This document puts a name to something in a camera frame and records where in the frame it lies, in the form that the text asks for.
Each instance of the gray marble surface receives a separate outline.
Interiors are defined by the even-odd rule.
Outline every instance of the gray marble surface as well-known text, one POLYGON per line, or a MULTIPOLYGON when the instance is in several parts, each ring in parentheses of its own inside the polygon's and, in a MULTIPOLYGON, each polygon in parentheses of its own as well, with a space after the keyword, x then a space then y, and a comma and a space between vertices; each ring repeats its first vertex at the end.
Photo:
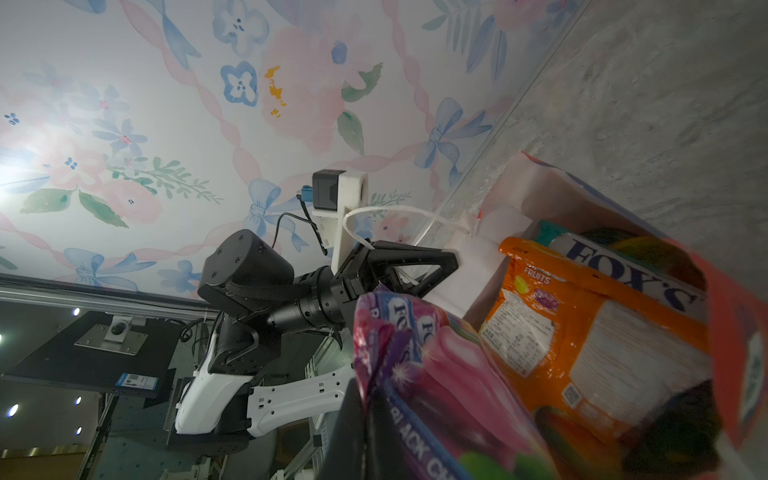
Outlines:
POLYGON ((592 0, 443 214, 476 211, 520 150, 768 300, 768 2, 592 0))

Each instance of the orange candy bag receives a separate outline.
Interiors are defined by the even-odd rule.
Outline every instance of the orange candy bag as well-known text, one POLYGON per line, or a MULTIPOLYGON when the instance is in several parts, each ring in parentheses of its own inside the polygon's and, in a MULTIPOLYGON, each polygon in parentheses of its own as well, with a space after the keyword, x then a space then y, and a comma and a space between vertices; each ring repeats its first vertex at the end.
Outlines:
POLYGON ((511 262, 481 337, 553 453, 619 478, 620 437, 711 378, 707 327, 536 242, 499 251, 511 262))

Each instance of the floral wallpaper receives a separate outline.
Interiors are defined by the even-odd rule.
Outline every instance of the floral wallpaper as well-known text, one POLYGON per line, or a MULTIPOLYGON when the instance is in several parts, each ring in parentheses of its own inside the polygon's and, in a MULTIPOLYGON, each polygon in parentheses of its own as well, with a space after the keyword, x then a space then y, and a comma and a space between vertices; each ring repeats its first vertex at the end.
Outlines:
MULTIPOLYGON (((437 209, 588 0, 0 4, 0 274, 195 298, 248 228, 328 263, 296 192, 437 209)), ((356 219, 411 242, 423 220, 356 219)))

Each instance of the robotic arm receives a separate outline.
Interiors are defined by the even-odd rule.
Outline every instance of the robotic arm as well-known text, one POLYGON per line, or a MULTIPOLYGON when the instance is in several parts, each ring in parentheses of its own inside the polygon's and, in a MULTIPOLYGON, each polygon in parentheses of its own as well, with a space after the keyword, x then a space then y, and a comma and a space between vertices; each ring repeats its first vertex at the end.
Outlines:
POLYGON ((458 268, 453 253, 382 241, 373 246, 353 248, 336 275, 322 266, 294 278, 290 263, 250 230, 227 238, 206 259, 198 289, 225 315, 203 365, 174 395, 180 399, 169 448, 226 455, 278 426, 337 410, 354 377, 351 366, 281 386, 250 382, 280 357, 282 334, 351 327, 357 299, 379 283, 424 296, 458 268), (411 284, 395 270, 408 265, 439 268, 411 284))

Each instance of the metal bracket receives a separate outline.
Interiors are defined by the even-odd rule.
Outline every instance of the metal bracket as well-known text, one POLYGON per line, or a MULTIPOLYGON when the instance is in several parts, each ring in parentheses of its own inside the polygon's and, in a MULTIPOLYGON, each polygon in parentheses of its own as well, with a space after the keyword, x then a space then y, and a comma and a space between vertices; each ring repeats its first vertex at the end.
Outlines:
POLYGON ((125 335, 123 343, 110 342, 104 339, 108 331, 106 325, 93 325, 77 342, 76 346, 82 346, 87 349, 103 350, 105 352, 122 353, 123 355, 135 356, 139 353, 141 346, 147 339, 146 333, 129 331, 125 335))

